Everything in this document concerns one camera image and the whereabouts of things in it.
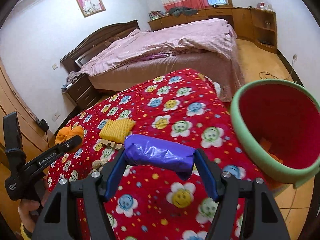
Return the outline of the left hand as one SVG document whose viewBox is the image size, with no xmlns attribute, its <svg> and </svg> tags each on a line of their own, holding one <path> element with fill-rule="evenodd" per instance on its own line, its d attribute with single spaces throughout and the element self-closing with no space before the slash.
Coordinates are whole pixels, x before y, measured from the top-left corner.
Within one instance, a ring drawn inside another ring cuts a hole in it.
<svg viewBox="0 0 320 240">
<path fill-rule="evenodd" d="M 36 225 L 36 220 L 31 215 L 31 212 L 36 211 L 40 206 L 44 207 L 49 195 L 50 192 L 48 191 L 48 189 L 46 189 L 40 203 L 38 201 L 28 199 L 22 199 L 20 201 L 20 204 L 18 206 L 18 213 L 20 215 L 22 224 L 30 233 L 33 233 Z"/>
</svg>

